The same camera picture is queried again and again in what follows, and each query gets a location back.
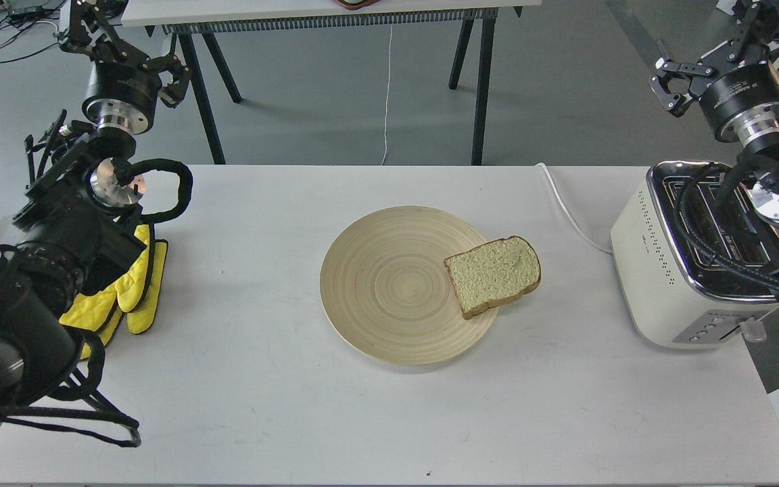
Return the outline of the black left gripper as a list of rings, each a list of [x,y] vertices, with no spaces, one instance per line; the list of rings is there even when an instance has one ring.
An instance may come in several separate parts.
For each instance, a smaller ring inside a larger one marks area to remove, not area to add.
[[[154,126],[158,102],[176,108],[191,84],[191,69],[174,47],[151,57],[109,24],[104,1],[68,1],[62,7],[58,44],[92,62],[82,111],[100,129],[142,135]]]

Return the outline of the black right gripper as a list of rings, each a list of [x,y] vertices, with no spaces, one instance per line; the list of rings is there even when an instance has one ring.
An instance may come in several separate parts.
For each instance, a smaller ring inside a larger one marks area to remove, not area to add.
[[[749,143],[779,132],[779,1],[738,1],[726,40],[692,64],[671,59],[663,41],[649,87],[668,114],[699,103],[717,141]]]

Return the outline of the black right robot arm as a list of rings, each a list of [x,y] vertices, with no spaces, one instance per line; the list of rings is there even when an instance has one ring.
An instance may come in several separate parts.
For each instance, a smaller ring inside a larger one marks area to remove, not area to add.
[[[733,167],[690,170],[667,197],[667,230],[690,282],[717,297],[770,294],[779,304],[779,1],[738,1],[736,27],[694,64],[661,59],[650,86],[669,114],[699,103],[721,142],[742,145]]]

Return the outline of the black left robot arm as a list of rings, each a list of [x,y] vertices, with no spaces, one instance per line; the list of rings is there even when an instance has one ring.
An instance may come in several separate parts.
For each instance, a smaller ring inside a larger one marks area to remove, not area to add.
[[[133,267],[149,247],[134,234],[139,225],[178,218],[191,202],[188,166],[170,158],[131,162],[156,105],[179,105],[191,71],[173,51],[151,57],[120,38],[102,1],[65,3],[57,40],[62,51],[91,61],[86,120],[67,122],[62,112],[40,143],[26,139],[28,203],[12,220],[26,238],[0,246],[0,426],[137,447],[139,422],[99,393],[101,340],[60,318],[79,295],[95,295]],[[115,423],[129,438],[49,418]]]

